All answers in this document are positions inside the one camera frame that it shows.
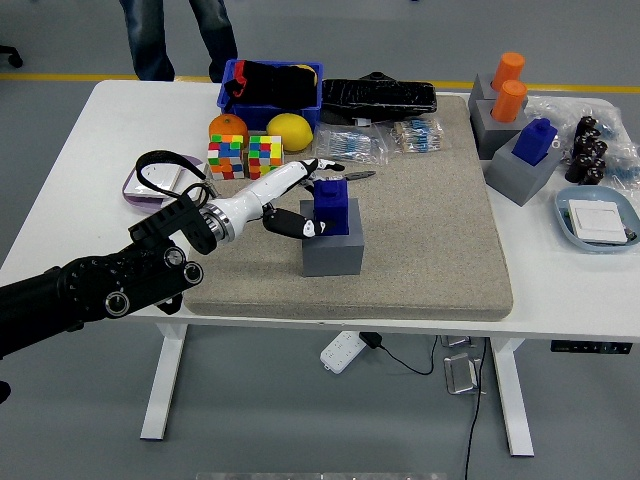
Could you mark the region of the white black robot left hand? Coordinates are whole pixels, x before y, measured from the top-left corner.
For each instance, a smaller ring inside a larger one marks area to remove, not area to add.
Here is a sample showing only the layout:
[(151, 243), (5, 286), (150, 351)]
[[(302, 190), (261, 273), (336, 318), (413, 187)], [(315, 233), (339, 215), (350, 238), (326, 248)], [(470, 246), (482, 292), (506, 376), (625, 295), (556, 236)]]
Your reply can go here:
[(228, 239), (234, 240), (248, 222), (259, 219), (266, 230), (290, 238), (307, 239), (323, 233), (327, 228), (325, 222), (276, 208), (274, 202), (295, 186), (313, 180), (316, 170), (325, 169), (343, 171), (345, 167), (317, 158), (292, 161), (252, 181), (233, 197), (216, 199), (214, 204), (227, 218), (224, 226)]

